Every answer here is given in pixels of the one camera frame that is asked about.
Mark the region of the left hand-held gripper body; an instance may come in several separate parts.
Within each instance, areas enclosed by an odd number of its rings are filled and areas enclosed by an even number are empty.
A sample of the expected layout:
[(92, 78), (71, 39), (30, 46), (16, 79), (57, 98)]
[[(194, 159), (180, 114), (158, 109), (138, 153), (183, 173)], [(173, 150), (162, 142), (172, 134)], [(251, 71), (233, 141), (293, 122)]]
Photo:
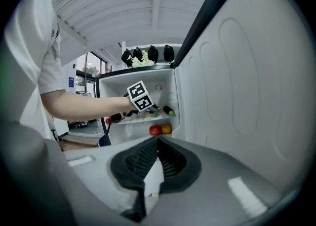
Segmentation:
[(129, 113), (123, 113), (123, 116), (125, 117), (135, 117), (137, 115), (144, 116), (146, 114), (146, 109), (149, 107), (154, 106), (158, 108), (142, 80), (128, 87), (124, 97), (129, 98), (136, 108), (136, 110), (130, 111)]

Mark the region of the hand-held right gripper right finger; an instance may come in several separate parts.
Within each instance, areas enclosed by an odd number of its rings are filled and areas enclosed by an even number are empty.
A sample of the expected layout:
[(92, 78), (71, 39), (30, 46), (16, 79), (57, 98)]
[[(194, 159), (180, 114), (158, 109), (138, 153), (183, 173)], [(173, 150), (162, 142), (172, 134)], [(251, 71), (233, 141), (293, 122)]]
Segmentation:
[(260, 174), (224, 152), (194, 143), (169, 139), (192, 151), (201, 161), (201, 173), (185, 191), (161, 194), (146, 217), (148, 226), (240, 226), (259, 212), (259, 202), (267, 209), (281, 199), (277, 189)]

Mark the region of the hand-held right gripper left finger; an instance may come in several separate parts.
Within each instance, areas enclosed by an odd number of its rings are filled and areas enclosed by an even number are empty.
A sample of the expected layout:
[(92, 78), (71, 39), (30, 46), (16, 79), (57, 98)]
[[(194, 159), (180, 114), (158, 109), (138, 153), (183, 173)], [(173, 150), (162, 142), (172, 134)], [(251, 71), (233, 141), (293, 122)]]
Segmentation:
[(114, 212), (142, 226), (157, 226), (158, 146), (156, 137), (64, 156), (86, 188)]

